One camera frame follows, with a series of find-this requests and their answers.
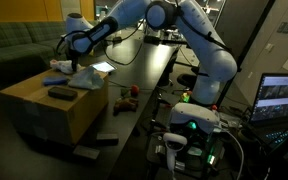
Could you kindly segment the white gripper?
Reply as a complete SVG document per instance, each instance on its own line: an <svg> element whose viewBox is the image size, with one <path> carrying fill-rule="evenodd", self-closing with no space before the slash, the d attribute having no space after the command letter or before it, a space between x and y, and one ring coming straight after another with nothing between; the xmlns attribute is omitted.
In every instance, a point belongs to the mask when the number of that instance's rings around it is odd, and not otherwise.
<svg viewBox="0 0 288 180"><path fill-rule="evenodd" d="M81 54L75 50L68 48L66 50L66 57L68 60L71 60L71 67L74 72L77 71L78 60Z"/></svg>

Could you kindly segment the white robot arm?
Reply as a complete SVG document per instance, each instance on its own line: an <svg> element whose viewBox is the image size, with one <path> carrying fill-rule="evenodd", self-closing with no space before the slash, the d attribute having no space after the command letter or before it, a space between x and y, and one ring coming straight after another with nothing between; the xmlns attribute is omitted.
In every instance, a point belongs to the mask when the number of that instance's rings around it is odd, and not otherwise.
<svg viewBox="0 0 288 180"><path fill-rule="evenodd" d="M191 98L203 105L213 103L220 84L231 80L237 73L237 64L195 0L118 0L97 25L90 24L79 13L70 13L61 40L68 46L67 55L77 58L90 53L109 35L141 19L153 30L172 25L179 30L200 62Z"/></svg>

